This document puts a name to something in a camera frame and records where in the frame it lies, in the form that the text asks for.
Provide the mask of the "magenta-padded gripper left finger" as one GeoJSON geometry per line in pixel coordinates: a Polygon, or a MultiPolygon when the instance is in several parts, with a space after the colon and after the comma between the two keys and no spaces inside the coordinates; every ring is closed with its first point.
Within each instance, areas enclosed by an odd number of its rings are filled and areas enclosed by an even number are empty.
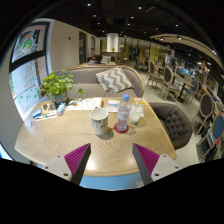
{"type": "Polygon", "coordinates": [[[79,185],[90,154],[91,144],[87,143],[66,155],[54,156],[43,170],[79,185]]]}

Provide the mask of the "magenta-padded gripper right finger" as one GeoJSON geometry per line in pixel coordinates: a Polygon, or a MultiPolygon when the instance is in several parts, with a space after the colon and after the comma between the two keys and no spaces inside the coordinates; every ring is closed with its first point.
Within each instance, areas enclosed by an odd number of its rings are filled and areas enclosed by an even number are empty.
{"type": "Polygon", "coordinates": [[[136,143],[133,144],[132,153],[144,185],[181,170],[181,167],[167,154],[158,155],[136,143]]]}

